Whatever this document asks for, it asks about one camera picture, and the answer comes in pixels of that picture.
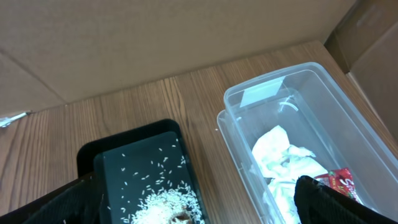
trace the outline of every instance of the plastic container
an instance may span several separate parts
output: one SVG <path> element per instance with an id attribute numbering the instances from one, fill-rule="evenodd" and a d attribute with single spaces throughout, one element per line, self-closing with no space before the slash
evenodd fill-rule
<path id="1" fill-rule="evenodd" d="M 304 63 L 228 89 L 217 119 L 263 223 L 284 223 L 251 153 L 280 125 L 291 144 L 306 147 L 327 170 L 348 167 L 365 206 L 398 221 L 398 162 L 328 72 Z"/>

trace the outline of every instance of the wood grain surface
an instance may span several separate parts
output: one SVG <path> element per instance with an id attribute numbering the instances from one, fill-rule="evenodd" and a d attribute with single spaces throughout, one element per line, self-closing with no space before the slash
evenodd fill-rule
<path id="1" fill-rule="evenodd" d="M 227 88 L 279 68 L 318 62 L 332 75 L 391 151 L 398 147 L 320 42 L 188 72 L 34 113 L 0 129 L 0 215 L 77 178 L 84 143 L 171 118 L 182 129 L 213 223 L 259 223 L 221 133 Z"/>

